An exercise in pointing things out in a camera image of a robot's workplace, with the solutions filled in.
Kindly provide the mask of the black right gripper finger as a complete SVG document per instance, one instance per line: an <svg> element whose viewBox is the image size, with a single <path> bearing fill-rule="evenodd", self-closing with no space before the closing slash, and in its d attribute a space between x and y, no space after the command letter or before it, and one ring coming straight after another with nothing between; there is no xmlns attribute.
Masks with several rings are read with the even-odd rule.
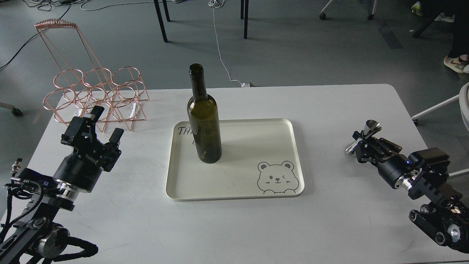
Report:
<svg viewBox="0 0 469 264"><path fill-rule="evenodd" d="M376 138L373 136L378 132L380 132L380 130L362 130L361 132L355 131L353 138L357 143L364 141L365 143L374 144L376 142Z"/></svg>
<svg viewBox="0 0 469 264"><path fill-rule="evenodd" d="M365 164L372 162L372 148L369 144L357 144L355 147L355 155L359 163Z"/></svg>

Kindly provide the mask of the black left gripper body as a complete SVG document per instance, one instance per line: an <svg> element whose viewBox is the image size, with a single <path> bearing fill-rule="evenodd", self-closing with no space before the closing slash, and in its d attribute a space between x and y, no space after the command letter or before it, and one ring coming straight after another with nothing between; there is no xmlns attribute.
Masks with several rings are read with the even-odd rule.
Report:
<svg viewBox="0 0 469 264"><path fill-rule="evenodd" d="M90 193L102 172L110 172L121 151L107 151L107 143L79 146L64 158L53 178Z"/></svg>

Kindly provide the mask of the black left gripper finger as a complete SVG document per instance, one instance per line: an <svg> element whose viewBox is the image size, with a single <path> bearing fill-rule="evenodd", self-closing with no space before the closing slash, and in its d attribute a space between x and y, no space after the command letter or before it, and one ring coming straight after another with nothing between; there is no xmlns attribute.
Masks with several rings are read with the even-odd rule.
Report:
<svg viewBox="0 0 469 264"><path fill-rule="evenodd" d="M104 107L94 106L84 117L73 117L67 130L61 135L61 144L67 146L90 146L98 143L96 122L104 112Z"/></svg>
<svg viewBox="0 0 469 264"><path fill-rule="evenodd" d="M107 151L119 151L119 141L124 134L124 129L115 128L112 132L109 142L107 142Z"/></svg>

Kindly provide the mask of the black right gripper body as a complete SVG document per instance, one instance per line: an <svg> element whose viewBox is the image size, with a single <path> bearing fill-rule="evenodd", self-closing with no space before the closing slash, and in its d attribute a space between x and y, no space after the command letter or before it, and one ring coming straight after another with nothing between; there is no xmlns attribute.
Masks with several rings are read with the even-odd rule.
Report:
<svg viewBox="0 0 469 264"><path fill-rule="evenodd" d="M415 170L410 160L400 154L402 147L384 139L377 139L374 144L360 141L359 144L369 144L372 148L372 164L377 168L379 175L393 189L411 184Z"/></svg>

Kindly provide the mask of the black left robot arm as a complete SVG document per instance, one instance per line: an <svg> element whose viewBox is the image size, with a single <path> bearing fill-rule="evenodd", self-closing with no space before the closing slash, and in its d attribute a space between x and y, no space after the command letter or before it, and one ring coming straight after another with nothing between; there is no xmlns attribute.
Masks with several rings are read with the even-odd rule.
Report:
<svg viewBox="0 0 469 264"><path fill-rule="evenodd" d="M22 159L12 165L7 190L7 211L1 231L2 264L18 264L29 254L30 264L44 264L81 257L92 257L98 247L71 237L69 230L55 223L59 209L72 211L80 192L89 193L102 172L110 172L121 151L119 140L124 130L114 129L109 142L102 144L95 132L104 107L93 107L84 117L73 117L61 136L61 143L73 151L50 177L32 169L19 171Z"/></svg>

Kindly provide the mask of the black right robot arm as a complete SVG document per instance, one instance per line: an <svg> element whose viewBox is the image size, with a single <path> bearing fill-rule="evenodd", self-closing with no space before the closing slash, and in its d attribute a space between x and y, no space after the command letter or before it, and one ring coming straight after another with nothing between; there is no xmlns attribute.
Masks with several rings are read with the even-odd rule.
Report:
<svg viewBox="0 0 469 264"><path fill-rule="evenodd" d="M468 253L468 207L447 179L449 156L439 148L401 154L402 147L374 131L355 131L350 147L359 163L371 163L393 189L404 188L411 199L427 197L428 204L412 209L409 219L436 244Z"/></svg>

